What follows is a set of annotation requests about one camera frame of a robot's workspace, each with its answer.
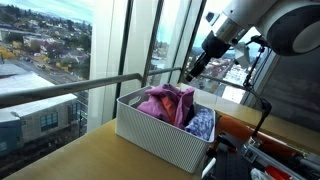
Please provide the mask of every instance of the purple cloth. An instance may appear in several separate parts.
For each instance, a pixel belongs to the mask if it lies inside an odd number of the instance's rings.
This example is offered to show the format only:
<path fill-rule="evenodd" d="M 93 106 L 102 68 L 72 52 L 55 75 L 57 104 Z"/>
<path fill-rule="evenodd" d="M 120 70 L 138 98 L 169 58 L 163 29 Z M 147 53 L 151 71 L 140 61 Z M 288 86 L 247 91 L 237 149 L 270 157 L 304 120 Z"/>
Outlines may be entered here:
<path fill-rule="evenodd" d="M 146 93 L 150 98 L 147 102 L 141 103 L 137 108 L 138 110 L 165 122 L 170 122 L 170 118 L 160 100 L 161 97 L 166 96 L 177 107 L 174 126 L 184 129 L 183 123 L 193 104 L 193 88 L 188 88 L 185 92 L 182 92 L 170 84 L 164 84 L 147 90 Z"/>
<path fill-rule="evenodd" d="M 213 127 L 214 121 L 210 112 L 207 109 L 200 109 L 196 116 L 191 119 L 186 131 L 208 141 Z"/>

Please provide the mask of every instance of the white plastic bin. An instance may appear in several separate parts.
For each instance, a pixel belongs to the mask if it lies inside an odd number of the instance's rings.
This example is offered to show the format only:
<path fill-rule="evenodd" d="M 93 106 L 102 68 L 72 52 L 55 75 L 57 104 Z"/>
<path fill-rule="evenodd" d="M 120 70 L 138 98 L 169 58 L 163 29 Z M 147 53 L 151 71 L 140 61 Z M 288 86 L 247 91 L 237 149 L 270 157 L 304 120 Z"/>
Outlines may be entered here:
<path fill-rule="evenodd" d="M 148 100 L 149 97 L 145 91 L 151 88 L 148 86 L 117 99 L 116 134 L 181 169 L 194 173 L 210 143 L 214 141 L 215 127 L 209 141 L 205 141 L 137 110 L 136 108 L 143 101 Z M 196 114 L 201 108 L 206 107 L 195 103 L 194 108 Z M 215 112 L 209 108 L 206 109 L 215 121 Z"/>

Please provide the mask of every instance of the wooden table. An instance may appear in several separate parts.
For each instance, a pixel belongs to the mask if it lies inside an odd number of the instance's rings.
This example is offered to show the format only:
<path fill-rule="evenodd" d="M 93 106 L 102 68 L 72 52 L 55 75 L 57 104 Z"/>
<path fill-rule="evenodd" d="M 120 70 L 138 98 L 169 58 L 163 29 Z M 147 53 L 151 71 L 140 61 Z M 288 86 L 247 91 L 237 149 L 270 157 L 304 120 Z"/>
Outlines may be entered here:
<path fill-rule="evenodd" d="M 112 120 L 7 179 L 197 179 L 114 132 Z"/>

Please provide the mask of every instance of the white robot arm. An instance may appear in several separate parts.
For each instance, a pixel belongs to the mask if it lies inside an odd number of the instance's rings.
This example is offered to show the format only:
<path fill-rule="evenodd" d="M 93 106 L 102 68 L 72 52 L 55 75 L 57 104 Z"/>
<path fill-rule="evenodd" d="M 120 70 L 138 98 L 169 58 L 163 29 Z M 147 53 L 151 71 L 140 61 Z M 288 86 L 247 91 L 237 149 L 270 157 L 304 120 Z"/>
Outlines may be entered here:
<path fill-rule="evenodd" d="M 256 27 L 271 49 L 282 56 L 307 53 L 320 46 L 319 0 L 233 0 L 202 44 L 204 53 L 187 75 L 197 77 L 212 57 L 220 58 Z"/>

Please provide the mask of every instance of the pink cloth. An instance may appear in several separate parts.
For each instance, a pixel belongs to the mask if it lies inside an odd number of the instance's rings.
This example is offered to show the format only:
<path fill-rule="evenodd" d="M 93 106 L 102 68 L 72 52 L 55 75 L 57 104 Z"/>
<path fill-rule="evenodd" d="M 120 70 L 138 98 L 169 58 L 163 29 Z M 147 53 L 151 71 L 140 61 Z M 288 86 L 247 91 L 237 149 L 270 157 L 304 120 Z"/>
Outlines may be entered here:
<path fill-rule="evenodd" d="M 138 110 L 170 123 L 170 117 L 161 102 L 161 97 L 166 96 L 174 103 L 174 106 L 177 107 L 173 125 L 180 129 L 185 128 L 183 123 L 193 104 L 193 88 L 188 88 L 185 92 L 182 92 L 170 84 L 164 84 L 147 90 L 146 93 L 150 98 L 147 102 L 141 103 L 137 108 Z"/>

